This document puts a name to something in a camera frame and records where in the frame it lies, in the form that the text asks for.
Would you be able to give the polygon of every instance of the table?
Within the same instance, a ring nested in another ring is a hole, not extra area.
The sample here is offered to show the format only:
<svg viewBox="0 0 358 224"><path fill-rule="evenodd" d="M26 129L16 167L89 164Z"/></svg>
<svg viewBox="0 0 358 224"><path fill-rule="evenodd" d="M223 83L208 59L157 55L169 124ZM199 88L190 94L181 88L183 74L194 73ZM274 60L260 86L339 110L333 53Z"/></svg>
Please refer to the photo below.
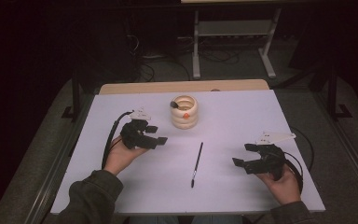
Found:
<svg viewBox="0 0 358 224"><path fill-rule="evenodd" d="M171 124L169 103L179 94L189 94L199 101L199 123L190 130L179 130ZM104 144L114 120L139 107L152 117L149 125L158 126L158 131L149 135L165 136L168 141L165 146L145 153L118 175L125 188L117 200L116 213L246 214L277 206L264 184L234 166L231 159L259 159L257 153L246 152L243 144L254 143L263 131L290 133L275 93L268 90L265 81L130 83L106 85L95 97L52 213L61 212L68 204L68 189L73 182L101 168ZM123 119L117 129L121 130L128 121ZM200 142L203 150L192 189L190 182ZM306 167L293 139L277 146L296 156ZM306 169L302 197L309 210L324 210Z"/></svg>

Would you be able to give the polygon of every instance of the floor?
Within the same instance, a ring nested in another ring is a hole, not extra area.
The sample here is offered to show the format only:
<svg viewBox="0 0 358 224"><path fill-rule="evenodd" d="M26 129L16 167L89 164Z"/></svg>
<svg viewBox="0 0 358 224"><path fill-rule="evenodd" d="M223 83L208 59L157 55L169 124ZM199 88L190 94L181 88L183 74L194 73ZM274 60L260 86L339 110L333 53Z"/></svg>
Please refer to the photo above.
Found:
<svg viewBox="0 0 358 224"><path fill-rule="evenodd" d="M294 39L272 43L269 57L277 74L275 79L267 77L258 56L256 49L262 41L243 43L237 50L205 48L200 60L201 80L263 78L273 87L300 72L287 67L296 48ZM175 59L145 59L137 81L187 81L191 79L191 66L191 52L186 51ZM314 215L321 223L358 223L358 100L351 86L338 79L337 104L345 105L352 118L333 121L325 109L327 89L310 91L311 78L309 75L275 92L326 207L325 212ZM82 110L76 122L63 119L63 111L72 105L71 87L68 81L56 96L13 177L0 202L0 223L54 222L55 216L48 210L93 97L81 94ZM260 217L247 215L254 223L273 223L269 214ZM124 220L115 218L116 223Z"/></svg>

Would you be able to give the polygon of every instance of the sleeve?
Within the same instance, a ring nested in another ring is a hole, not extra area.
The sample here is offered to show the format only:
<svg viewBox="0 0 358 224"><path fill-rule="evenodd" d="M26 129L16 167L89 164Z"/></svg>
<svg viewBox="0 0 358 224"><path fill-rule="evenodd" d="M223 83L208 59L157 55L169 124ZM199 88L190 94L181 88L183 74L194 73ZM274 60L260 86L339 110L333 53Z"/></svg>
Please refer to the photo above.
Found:
<svg viewBox="0 0 358 224"><path fill-rule="evenodd" d="M317 224L303 202L289 203L271 209L272 217L277 224Z"/></svg>
<svg viewBox="0 0 358 224"><path fill-rule="evenodd" d="M122 190L115 175L105 170L92 172L69 188L70 202L59 213L57 223L109 223Z"/></svg>

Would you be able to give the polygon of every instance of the black pen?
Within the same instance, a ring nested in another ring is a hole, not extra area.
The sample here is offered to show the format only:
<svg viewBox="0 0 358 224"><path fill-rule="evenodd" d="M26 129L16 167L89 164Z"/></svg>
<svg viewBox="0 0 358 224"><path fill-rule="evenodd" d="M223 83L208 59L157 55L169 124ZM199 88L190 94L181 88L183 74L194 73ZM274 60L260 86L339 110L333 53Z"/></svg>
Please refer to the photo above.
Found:
<svg viewBox="0 0 358 224"><path fill-rule="evenodd" d="M203 142L201 142L199 156L197 157L196 168L194 168L193 179L191 179L191 188L194 188L194 178L196 178L197 168L199 167L200 155L202 152Z"/></svg>

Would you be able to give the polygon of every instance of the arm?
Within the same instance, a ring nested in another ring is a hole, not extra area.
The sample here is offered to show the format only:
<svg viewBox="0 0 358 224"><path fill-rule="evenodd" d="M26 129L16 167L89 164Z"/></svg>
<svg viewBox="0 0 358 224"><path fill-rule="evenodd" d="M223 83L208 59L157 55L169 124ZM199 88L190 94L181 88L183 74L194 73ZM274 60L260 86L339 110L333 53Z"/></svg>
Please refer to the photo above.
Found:
<svg viewBox="0 0 358 224"><path fill-rule="evenodd" d="M257 175L281 205L271 210L278 224L316 224L307 206L301 202L296 177L287 165L283 166L281 179L274 181L269 174Z"/></svg>
<svg viewBox="0 0 358 224"><path fill-rule="evenodd" d="M115 139L104 169L92 172L69 188L70 202L58 215L58 223L110 223L116 199L123 190L117 175L146 151L128 149L121 137Z"/></svg>

